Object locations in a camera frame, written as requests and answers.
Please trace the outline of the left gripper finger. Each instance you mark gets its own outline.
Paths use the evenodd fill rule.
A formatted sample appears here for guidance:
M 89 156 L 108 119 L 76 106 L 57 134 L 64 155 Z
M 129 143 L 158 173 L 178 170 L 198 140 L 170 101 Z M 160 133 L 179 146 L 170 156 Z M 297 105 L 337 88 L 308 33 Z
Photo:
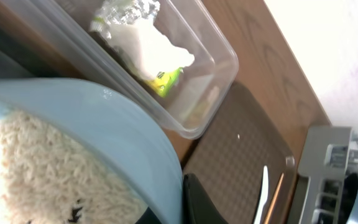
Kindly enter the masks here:
M 185 223 L 227 224 L 195 174 L 185 174 L 183 196 Z

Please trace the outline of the wooden chopstick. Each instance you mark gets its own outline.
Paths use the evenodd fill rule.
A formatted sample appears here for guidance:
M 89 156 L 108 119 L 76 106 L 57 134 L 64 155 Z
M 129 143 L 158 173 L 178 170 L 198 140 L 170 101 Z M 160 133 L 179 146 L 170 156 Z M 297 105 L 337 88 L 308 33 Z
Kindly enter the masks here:
M 264 220 L 264 224 L 269 224 L 271 219 L 272 219 L 273 210 L 274 210 L 275 204 L 277 202 L 278 193 L 279 193 L 279 191 L 281 189 L 283 178 L 284 178 L 284 173 L 281 173 L 280 178 L 279 178 L 278 183 L 277 183 L 277 186 L 276 186 L 275 191 L 274 191 L 274 195 L 272 197 L 272 201 L 271 201 L 270 206 L 268 208 L 268 211 L 267 211 L 267 214 L 266 214 L 266 217 L 265 217 L 265 220 Z

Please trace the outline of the light blue plastic knife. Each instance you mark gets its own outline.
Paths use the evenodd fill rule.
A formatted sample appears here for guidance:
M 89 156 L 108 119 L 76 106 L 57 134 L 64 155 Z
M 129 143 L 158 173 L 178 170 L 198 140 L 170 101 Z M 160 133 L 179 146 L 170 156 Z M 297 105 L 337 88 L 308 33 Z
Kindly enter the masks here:
M 263 175 L 262 175 L 262 185 L 260 188 L 260 197 L 259 197 L 259 202 L 257 204 L 257 209 L 256 209 L 253 224 L 260 224 L 263 209 L 268 199 L 268 194 L 269 194 L 269 171 L 267 166 L 264 166 Z

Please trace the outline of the light blue bowl with rice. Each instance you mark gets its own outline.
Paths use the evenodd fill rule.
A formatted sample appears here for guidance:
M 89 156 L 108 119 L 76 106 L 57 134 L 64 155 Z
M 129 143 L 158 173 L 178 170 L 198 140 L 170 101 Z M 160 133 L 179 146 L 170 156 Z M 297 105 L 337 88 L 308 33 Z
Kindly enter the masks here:
M 0 79 L 0 223 L 181 224 L 182 171 L 160 126 L 105 86 Z

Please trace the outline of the white tissue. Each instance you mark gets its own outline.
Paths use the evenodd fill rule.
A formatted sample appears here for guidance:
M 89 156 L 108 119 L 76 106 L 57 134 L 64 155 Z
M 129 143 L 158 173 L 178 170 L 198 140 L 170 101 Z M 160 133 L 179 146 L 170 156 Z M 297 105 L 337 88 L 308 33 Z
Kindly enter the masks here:
M 139 19 L 133 24 L 111 24 L 109 43 L 136 76 L 154 80 L 159 73 L 189 67 L 195 56 L 173 45 L 151 21 Z

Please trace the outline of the foil snack wrapper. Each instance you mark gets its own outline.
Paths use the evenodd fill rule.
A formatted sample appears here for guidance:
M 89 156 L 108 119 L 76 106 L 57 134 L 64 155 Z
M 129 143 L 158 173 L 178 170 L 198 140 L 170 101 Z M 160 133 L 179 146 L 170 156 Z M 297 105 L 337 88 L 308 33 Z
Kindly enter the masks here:
M 159 11 L 160 3 L 158 1 L 104 1 L 102 6 L 96 10 L 90 22 L 89 30 L 98 33 L 109 47 L 117 53 L 117 50 L 109 43 L 111 37 L 109 26 L 111 24 L 133 24 L 139 19 L 149 20 L 154 25 Z M 158 96 L 165 97 L 178 80 L 183 68 L 178 68 L 173 72 L 159 73 L 154 80 L 143 80 L 128 69 L 133 75 L 145 82 Z

